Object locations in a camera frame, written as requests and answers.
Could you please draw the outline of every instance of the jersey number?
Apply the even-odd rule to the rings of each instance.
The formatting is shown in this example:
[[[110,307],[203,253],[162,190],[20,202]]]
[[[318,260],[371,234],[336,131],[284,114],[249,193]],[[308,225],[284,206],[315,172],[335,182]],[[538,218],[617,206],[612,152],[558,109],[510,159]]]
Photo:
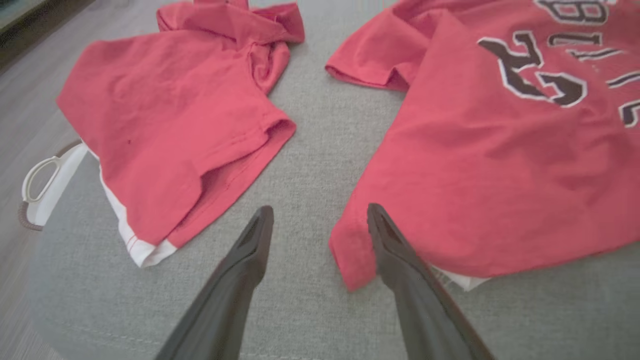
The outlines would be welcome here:
[[[557,95],[547,97],[536,86],[519,75],[523,69],[534,67],[541,69],[544,59],[536,45],[536,39],[530,31],[516,31],[513,33],[513,42],[524,46],[525,53],[512,51],[509,46],[498,38],[482,38],[478,45],[489,50],[498,57],[498,66],[502,74],[503,85],[515,95],[524,99],[551,101],[564,108],[569,108],[581,102],[587,95],[587,86],[584,80],[578,79],[567,73],[548,73],[536,71],[535,75],[543,87],[553,86]]]
[[[599,26],[607,22],[609,9],[594,0],[535,0],[536,4],[548,11],[557,21],[563,24]]]
[[[620,118],[625,127],[634,127],[640,117],[640,100],[632,101],[620,106]]]

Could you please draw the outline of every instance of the red shirt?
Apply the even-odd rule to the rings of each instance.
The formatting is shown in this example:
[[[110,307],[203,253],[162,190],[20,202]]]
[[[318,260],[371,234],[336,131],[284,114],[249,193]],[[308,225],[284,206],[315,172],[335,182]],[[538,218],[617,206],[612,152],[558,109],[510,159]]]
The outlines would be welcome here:
[[[285,42],[304,40],[296,4],[175,3],[157,21],[159,33],[90,45],[58,97],[100,159],[139,266],[222,215],[293,135],[266,94],[289,61]]]
[[[632,1],[407,0],[349,37],[331,75],[407,94],[329,241],[348,288],[375,276],[370,202],[473,277],[637,241],[639,22]]]

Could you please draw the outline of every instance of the gray upholstered ottoman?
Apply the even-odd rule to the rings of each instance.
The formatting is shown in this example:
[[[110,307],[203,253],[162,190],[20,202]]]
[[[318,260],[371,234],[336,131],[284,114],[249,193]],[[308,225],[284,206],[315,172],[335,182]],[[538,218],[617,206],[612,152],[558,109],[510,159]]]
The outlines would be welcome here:
[[[84,159],[41,236],[29,284],[35,326],[62,356],[152,359],[256,208],[270,204],[269,264],[241,358],[406,358],[392,293],[379,280],[348,293],[326,245],[403,99],[323,70],[381,2],[309,0],[300,9],[307,41],[292,48],[270,96],[297,133],[239,201],[176,254],[151,268],[134,265],[97,162]],[[638,244],[470,293],[448,289],[498,359],[640,359]]]

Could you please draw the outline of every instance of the folded shirt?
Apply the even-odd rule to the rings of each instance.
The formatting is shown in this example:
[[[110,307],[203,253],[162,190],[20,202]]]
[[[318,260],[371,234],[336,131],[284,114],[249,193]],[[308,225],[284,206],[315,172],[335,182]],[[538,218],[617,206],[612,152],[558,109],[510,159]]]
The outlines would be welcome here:
[[[488,278],[640,237],[640,6],[400,0],[329,59],[406,91],[329,246],[350,290],[375,276],[367,205],[426,262]]]
[[[199,0],[157,11],[159,33],[98,41],[58,97],[100,160],[138,266],[160,262],[222,215],[293,135],[266,97],[304,41],[296,4]]]

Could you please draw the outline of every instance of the red fabric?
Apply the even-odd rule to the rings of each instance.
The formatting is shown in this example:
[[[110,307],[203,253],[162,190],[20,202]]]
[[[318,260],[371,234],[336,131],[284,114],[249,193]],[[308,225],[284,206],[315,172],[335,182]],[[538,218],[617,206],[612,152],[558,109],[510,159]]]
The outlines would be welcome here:
[[[90,45],[58,97],[135,235],[183,246],[253,183],[296,126],[267,99],[302,42],[296,4],[175,3],[159,33]]]
[[[367,232],[370,202],[382,204],[417,254],[450,272],[495,277],[571,261],[637,241],[639,127],[619,107],[640,101],[640,81],[606,81],[640,70],[640,7],[607,5],[604,24],[554,18],[532,0],[400,1],[368,22],[329,59],[338,79],[408,91],[360,178],[329,246],[350,290],[375,276]],[[571,5],[566,13],[579,15]],[[586,6],[590,16],[597,4]],[[530,31],[544,59],[519,76],[545,95],[503,85],[498,38]],[[556,33],[602,33],[599,45],[550,46]],[[578,60],[568,50],[623,52]],[[562,107],[535,72],[583,80],[583,100]],[[636,115],[640,108],[634,110]]]

